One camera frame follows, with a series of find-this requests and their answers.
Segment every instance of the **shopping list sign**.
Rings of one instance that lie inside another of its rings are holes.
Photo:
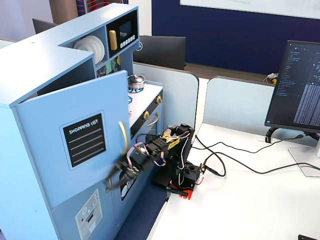
[[[106,151],[101,113],[64,127],[63,133],[72,168]]]

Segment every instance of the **toy stove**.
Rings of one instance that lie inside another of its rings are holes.
[[[144,87],[128,93],[129,126],[131,138],[135,136],[143,124],[153,121],[150,117],[155,108],[162,103],[163,87],[151,83],[145,83]]]

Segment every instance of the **computer monitor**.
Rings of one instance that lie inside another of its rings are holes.
[[[320,133],[320,43],[288,41],[264,125]],[[320,167],[320,143],[288,150],[297,163]],[[320,177],[299,166],[304,175]]]
[[[185,69],[186,37],[140,36],[143,47],[133,52],[133,61],[171,69]]]
[[[58,24],[42,21],[39,19],[32,18],[33,21],[33,27],[35,30],[35,34],[42,33],[48,29],[52,29],[53,27],[57,26]]]

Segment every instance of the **wall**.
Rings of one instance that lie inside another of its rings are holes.
[[[0,39],[20,41],[34,35],[32,18],[53,22],[49,0],[1,0]]]
[[[152,0],[128,0],[130,5],[139,6],[140,35],[152,35]]]
[[[320,42],[320,20],[152,0],[152,35],[185,36],[187,63],[270,74],[287,40]]]

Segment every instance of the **gray partition panel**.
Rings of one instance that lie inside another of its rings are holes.
[[[188,71],[135,63],[133,72],[163,84],[163,128],[182,123],[195,127],[199,79]]]
[[[265,136],[265,119],[274,86],[235,78],[215,77],[208,82],[203,123]],[[294,138],[299,131],[278,129],[273,138]],[[292,142],[316,146],[311,137]]]

